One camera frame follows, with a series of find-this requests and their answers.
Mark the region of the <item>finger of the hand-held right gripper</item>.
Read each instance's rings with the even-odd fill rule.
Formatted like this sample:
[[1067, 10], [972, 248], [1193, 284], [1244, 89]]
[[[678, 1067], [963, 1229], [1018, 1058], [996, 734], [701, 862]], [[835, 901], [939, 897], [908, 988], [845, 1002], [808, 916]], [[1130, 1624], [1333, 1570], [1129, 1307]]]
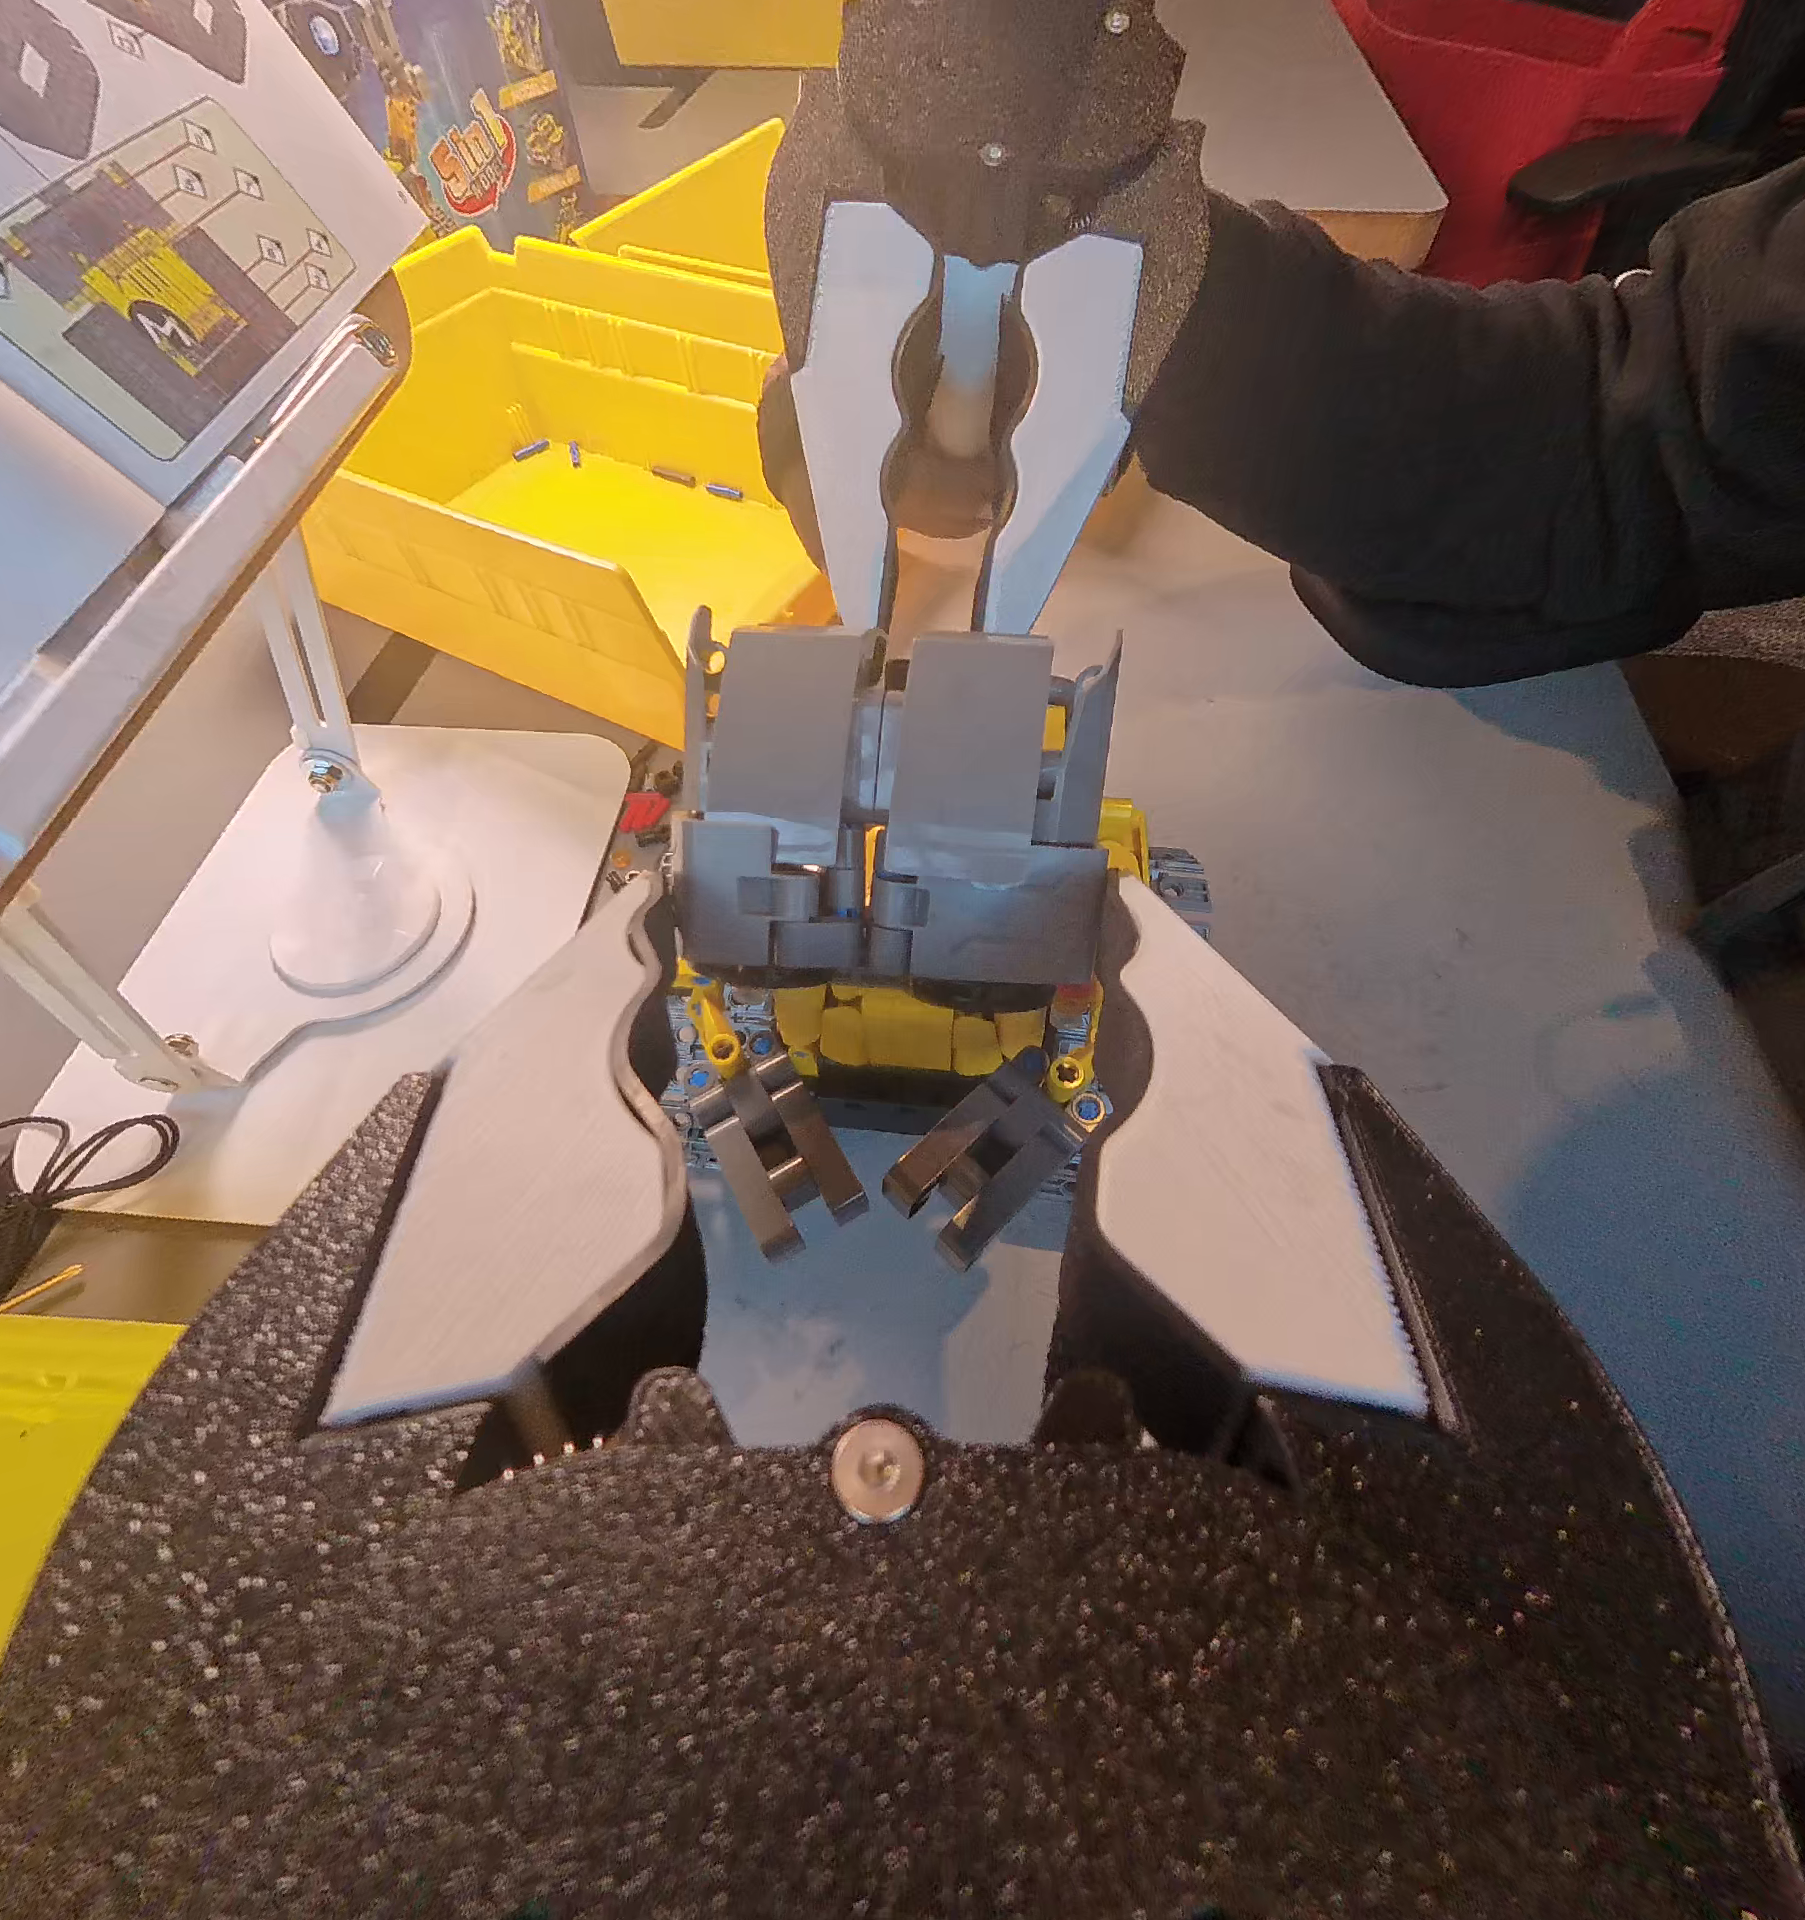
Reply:
[[1035, 384], [1008, 442], [1014, 496], [984, 570], [988, 624], [1032, 624], [1129, 443], [1144, 244], [1081, 233], [1020, 274]]
[[923, 452], [905, 357], [936, 309], [936, 254], [888, 202], [826, 205], [803, 353], [803, 463], [824, 570], [854, 633], [885, 633], [894, 522]]

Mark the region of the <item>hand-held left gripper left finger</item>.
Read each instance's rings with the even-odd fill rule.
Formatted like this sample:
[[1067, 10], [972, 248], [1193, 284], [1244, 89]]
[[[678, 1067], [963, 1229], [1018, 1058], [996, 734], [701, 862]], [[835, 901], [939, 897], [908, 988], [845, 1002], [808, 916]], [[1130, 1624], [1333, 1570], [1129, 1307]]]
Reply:
[[706, 1268], [665, 988], [675, 913], [629, 880], [436, 1073], [322, 1429], [504, 1406], [556, 1454], [620, 1430], [635, 1386], [699, 1371]]

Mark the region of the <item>grey desk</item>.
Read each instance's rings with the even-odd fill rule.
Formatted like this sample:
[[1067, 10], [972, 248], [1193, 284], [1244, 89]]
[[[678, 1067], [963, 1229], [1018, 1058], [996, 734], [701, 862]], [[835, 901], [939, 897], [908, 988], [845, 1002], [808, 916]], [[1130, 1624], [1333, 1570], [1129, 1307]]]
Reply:
[[0, 1916], [1805, 1916], [1666, 1508], [1805, 1767], [1805, 1147], [1625, 686], [1381, 682], [1185, 509], [1053, 619], [1129, 630], [1114, 782], [1403, 1117], [1361, 1150], [1461, 1429], [1032, 1444], [1056, 1208], [959, 1275], [874, 1190], [772, 1268], [695, 1174], [701, 1375], [620, 1438], [316, 1433], [396, 1087], [74, 1503]]

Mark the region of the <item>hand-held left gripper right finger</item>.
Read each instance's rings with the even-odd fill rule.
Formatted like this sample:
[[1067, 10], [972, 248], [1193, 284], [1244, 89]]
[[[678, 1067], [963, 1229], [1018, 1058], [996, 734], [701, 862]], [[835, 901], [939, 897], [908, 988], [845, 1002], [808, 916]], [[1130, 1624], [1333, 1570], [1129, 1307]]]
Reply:
[[1266, 1406], [1436, 1426], [1330, 1062], [1144, 880], [1111, 886], [1094, 1065], [1114, 1117], [1067, 1223], [1067, 1371], [1161, 1448], [1267, 1462]]

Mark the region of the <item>colourful toy set box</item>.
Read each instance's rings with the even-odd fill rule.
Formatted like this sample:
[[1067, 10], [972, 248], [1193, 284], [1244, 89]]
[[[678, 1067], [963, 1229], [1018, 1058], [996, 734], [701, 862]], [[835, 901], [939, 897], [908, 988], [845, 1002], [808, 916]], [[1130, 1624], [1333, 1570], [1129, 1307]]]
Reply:
[[593, 212], [544, 4], [272, 4], [423, 212], [420, 244], [568, 244]]

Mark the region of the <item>instruction booklet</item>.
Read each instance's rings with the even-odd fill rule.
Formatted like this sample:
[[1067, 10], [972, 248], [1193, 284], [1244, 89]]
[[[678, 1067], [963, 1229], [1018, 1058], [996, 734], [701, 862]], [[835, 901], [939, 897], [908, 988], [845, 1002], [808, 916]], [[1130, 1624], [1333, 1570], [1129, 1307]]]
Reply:
[[265, 4], [0, 4], [0, 700], [416, 212]]

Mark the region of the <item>yellow grey brick robot model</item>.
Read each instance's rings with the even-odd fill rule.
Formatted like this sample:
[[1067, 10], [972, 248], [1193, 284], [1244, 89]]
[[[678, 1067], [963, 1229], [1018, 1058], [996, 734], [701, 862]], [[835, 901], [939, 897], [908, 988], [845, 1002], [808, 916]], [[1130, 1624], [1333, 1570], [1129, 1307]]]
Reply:
[[699, 640], [665, 886], [672, 1110], [766, 1257], [865, 1210], [841, 1126], [917, 1135], [884, 1178], [971, 1271], [1075, 1178], [1097, 1071], [1102, 913], [1147, 882], [1202, 940], [1202, 865], [1111, 795], [1121, 640], [1078, 676], [1035, 634], [735, 630]]

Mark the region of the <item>black mesh chair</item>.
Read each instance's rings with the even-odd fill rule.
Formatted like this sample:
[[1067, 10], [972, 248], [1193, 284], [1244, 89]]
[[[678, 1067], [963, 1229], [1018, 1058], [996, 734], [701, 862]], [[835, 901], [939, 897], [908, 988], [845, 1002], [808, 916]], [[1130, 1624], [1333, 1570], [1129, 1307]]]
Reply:
[[1682, 133], [1615, 132], [1518, 168], [1505, 200], [1566, 217], [1640, 190], [1740, 184], [1805, 157], [1805, 4], [1742, 4], [1697, 121]]

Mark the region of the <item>white book stand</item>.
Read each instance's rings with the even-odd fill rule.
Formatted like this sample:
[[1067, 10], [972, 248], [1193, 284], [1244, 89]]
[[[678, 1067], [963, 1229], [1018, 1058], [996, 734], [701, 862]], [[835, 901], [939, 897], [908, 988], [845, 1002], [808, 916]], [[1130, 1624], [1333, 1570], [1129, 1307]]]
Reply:
[[[166, 1111], [74, 1210], [265, 1229], [381, 1092], [436, 1067], [569, 940], [620, 815], [627, 756], [590, 734], [354, 727], [298, 519], [389, 399], [396, 347], [348, 312], [247, 448], [223, 442], [0, 682], [0, 973], [71, 1038], [40, 1096], [77, 1138]], [[119, 983], [29, 874], [123, 746], [234, 624], [263, 634], [290, 743], [226, 815]]]

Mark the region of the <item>yellow plastic bin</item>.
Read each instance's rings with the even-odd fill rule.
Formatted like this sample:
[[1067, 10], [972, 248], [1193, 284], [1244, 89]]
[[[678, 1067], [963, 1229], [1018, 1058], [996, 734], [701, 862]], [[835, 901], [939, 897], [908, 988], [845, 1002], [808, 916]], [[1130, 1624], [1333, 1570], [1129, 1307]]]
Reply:
[[0, 1313], [0, 1663], [46, 1557], [181, 1326]]
[[477, 230], [395, 281], [408, 372], [301, 522], [328, 604], [668, 746], [699, 609], [832, 613], [762, 473], [766, 284]]
[[845, 4], [604, 4], [627, 65], [835, 65]]
[[766, 120], [572, 230], [569, 244], [648, 269], [771, 293], [763, 205], [783, 133], [784, 120]]

